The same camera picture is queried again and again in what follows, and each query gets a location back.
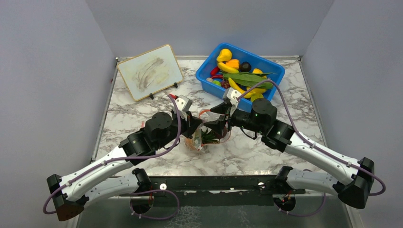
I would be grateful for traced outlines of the clear orange zip bag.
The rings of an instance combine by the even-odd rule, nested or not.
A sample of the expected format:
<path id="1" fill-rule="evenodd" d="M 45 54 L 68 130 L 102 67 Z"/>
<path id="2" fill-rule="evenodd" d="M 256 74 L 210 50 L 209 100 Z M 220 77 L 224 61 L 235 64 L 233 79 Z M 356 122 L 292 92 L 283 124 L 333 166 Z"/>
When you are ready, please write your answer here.
<path id="1" fill-rule="evenodd" d="M 224 133 L 222 135 L 214 133 L 210 128 L 203 126 L 202 124 L 197 128 L 196 132 L 192 135 L 192 138 L 184 138 L 185 145 L 191 151 L 201 151 L 207 148 L 209 145 L 218 145 L 225 143 L 231 137 L 231 131 L 227 130 L 227 126 L 224 126 Z"/>

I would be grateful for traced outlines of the orange toy pineapple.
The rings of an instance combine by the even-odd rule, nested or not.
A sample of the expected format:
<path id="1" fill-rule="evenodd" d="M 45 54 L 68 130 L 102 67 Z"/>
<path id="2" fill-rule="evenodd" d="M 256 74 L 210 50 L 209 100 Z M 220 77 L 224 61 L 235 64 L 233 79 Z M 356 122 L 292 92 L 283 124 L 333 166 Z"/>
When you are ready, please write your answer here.
<path id="1" fill-rule="evenodd" d="M 192 151 L 200 151 L 209 144 L 219 144 L 220 139 L 211 130 L 198 129 L 192 138 L 185 139 L 185 145 Z"/>

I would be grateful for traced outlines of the orange toy bell pepper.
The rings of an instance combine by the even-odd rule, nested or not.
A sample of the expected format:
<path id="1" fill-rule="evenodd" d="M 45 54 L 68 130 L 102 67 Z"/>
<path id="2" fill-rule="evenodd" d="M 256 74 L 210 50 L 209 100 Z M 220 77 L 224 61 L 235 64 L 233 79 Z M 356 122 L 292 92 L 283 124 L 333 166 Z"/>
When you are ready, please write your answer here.
<path id="1" fill-rule="evenodd" d="M 239 62 L 238 59 L 231 59 L 231 60 L 227 61 L 227 62 L 225 63 L 225 65 L 227 65 L 227 66 L 229 66 L 229 67 L 232 67 L 232 68 L 234 68 L 234 69 L 239 69 L 239 67 L 240 67 L 240 62 Z"/>

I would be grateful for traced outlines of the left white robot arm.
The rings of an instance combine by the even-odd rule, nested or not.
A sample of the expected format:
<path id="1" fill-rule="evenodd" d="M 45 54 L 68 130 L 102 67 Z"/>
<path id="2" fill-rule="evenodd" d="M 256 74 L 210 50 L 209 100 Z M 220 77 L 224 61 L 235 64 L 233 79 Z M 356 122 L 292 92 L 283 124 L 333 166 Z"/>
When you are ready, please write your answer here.
<path id="1" fill-rule="evenodd" d="M 150 189 L 144 170 L 116 180 L 112 176 L 147 159 L 156 158 L 157 150 L 174 142 L 166 149 L 169 152 L 181 135 L 191 137 L 201 124 L 202 119 L 194 117 L 189 111 L 154 114 L 143 128 L 128 135 L 101 159 L 69 175 L 49 176 L 47 184 L 51 195 L 46 203 L 52 201 L 58 220 L 66 221 L 97 200 L 132 192 L 144 195 Z"/>

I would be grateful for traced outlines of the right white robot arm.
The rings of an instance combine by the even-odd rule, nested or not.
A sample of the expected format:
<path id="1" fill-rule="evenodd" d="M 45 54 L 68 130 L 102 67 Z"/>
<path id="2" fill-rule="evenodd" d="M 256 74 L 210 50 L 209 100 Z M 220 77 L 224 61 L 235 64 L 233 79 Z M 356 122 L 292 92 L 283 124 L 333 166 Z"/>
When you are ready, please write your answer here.
<path id="1" fill-rule="evenodd" d="M 229 101 L 211 111 L 220 114 L 217 120 L 204 123 L 213 132 L 223 134 L 225 129 L 238 127 L 261 134 L 267 147 L 297 156 L 323 170 L 318 173 L 283 167 L 274 180 L 278 192 L 315 190 L 337 196 L 353 208 L 365 208 L 374 182 L 371 159 L 350 158 L 307 138 L 291 125 L 277 120 L 277 108 L 265 98 L 253 101 L 249 113 L 234 108 Z"/>

